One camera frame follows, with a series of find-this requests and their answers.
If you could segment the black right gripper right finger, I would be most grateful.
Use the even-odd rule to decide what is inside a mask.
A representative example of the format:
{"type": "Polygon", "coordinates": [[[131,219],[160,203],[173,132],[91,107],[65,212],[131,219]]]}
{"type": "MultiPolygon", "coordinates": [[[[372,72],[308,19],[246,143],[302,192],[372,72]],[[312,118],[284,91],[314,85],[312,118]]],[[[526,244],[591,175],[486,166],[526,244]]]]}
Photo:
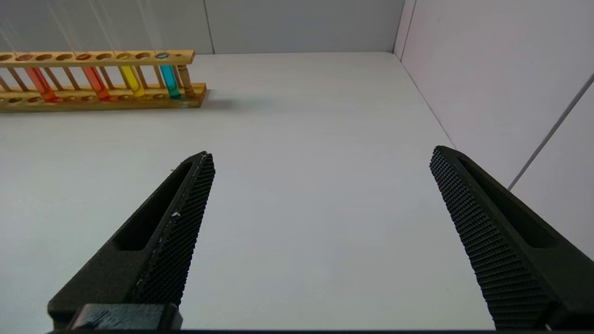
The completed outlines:
{"type": "Polygon", "coordinates": [[[496,330],[593,330],[592,259],[462,152],[429,168],[496,330]]]}

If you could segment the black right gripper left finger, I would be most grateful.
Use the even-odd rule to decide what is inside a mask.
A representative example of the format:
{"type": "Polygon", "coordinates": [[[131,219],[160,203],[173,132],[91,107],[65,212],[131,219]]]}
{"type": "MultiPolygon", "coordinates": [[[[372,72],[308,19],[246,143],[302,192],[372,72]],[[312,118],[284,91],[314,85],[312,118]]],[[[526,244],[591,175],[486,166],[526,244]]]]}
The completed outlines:
{"type": "Polygon", "coordinates": [[[185,159],[47,304],[55,331],[176,331],[216,175],[185,159]]]}

